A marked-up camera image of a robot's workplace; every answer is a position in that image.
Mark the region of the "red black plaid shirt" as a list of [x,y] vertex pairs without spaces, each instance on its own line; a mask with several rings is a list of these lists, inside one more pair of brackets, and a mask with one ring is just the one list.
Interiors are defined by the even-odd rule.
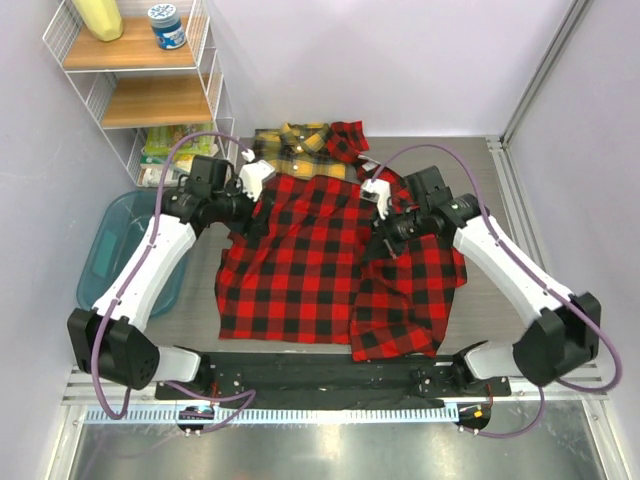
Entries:
[[277,173],[262,196],[274,201],[269,234],[232,234],[221,254],[215,295],[223,339],[345,344],[357,361],[434,356],[456,290],[467,280],[463,256],[435,236],[409,241],[393,259],[367,259],[370,179],[390,184],[395,211],[415,208],[404,179],[365,157],[360,122],[328,124],[330,152],[355,167],[351,183]]

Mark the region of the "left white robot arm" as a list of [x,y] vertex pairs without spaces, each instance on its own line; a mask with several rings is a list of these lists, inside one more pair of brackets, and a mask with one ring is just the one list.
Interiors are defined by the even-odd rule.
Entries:
[[201,354],[157,346],[144,331],[169,277],[206,228],[222,223],[243,235],[266,233],[255,209],[274,167],[264,160],[236,174],[231,167],[226,160],[196,157],[189,175],[163,191],[159,213],[112,285],[90,309],[71,313],[67,328],[81,371],[132,390],[178,381],[193,399],[211,391],[213,375]]

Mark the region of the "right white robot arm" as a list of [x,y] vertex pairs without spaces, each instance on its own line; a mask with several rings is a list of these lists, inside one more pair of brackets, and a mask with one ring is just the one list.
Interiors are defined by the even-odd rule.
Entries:
[[474,195],[453,196],[438,168],[406,181],[417,206],[401,213],[392,210],[388,182],[363,183],[361,198],[376,206],[368,257],[396,259],[409,241],[434,235],[478,266],[527,325],[513,344],[484,341],[458,352],[451,371],[457,391],[472,395],[490,378],[514,375],[545,387],[597,355],[602,307],[592,294],[577,295],[547,275],[481,210]]

